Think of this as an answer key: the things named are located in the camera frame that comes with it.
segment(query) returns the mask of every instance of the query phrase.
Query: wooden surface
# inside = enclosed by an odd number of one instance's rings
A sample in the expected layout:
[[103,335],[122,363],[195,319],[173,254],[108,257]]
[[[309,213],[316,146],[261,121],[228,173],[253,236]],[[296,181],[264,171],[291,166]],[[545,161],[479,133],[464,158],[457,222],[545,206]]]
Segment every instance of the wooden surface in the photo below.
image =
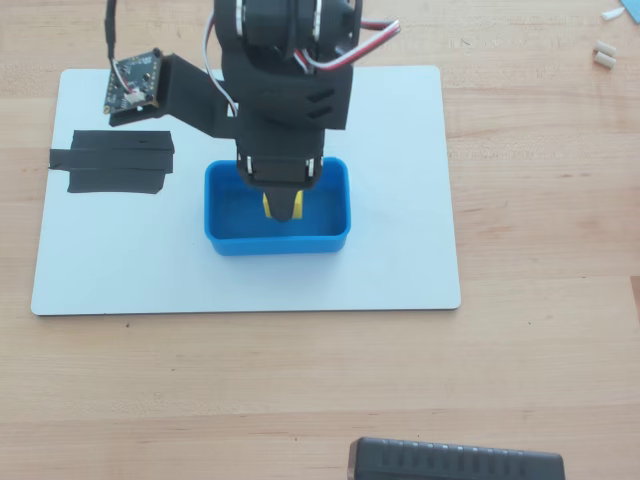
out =
[[[208,0],[119,3],[119,56],[200,64]],[[34,317],[58,78],[106,67],[104,2],[0,0],[0,478],[338,480],[362,435],[638,478],[640,27],[602,23],[614,0],[366,3],[404,31],[363,64],[442,71],[457,312]]]

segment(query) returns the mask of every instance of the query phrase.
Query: blue container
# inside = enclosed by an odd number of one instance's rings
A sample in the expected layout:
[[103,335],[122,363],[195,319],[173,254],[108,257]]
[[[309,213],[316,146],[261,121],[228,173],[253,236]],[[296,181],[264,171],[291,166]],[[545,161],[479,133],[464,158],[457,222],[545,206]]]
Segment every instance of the blue container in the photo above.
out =
[[315,188],[304,192],[301,220],[267,218],[262,192],[250,188],[236,162],[215,162],[205,182],[205,232],[220,255],[332,253],[344,247],[351,230],[346,165],[326,158]]

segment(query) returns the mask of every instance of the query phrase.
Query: yellow block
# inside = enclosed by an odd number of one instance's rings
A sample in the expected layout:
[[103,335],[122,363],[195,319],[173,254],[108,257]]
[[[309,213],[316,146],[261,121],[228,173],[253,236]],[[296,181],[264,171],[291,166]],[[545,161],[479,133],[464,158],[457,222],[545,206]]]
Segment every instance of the yellow block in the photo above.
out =
[[[267,196],[262,194],[262,204],[264,205],[264,214],[267,218],[271,218],[271,209],[269,208],[269,201],[267,200]],[[302,190],[298,192],[296,195],[296,202],[293,206],[293,219],[300,220],[302,218],[302,207],[304,204],[304,193]]]

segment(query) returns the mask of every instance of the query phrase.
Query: whiteboard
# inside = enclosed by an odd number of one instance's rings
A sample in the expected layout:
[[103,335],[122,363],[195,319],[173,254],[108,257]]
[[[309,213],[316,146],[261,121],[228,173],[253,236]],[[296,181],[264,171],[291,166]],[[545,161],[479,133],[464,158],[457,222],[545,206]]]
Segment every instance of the whiteboard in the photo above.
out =
[[[108,70],[62,74],[52,148],[108,130]],[[170,130],[174,173],[157,195],[67,193],[49,171],[32,298],[37,315],[455,309],[460,283],[440,73],[357,68],[344,160],[352,229],[337,254],[222,257],[204,233],[204,174],[235,144],[165,117],[121,127]]]

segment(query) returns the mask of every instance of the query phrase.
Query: black remote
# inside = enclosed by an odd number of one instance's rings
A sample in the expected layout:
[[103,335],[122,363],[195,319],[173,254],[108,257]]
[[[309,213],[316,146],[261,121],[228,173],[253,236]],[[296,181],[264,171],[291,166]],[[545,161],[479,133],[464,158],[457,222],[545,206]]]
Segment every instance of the black remote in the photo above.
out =
[[361,438],[349,480],[565,480],[562,457],[497,448]]

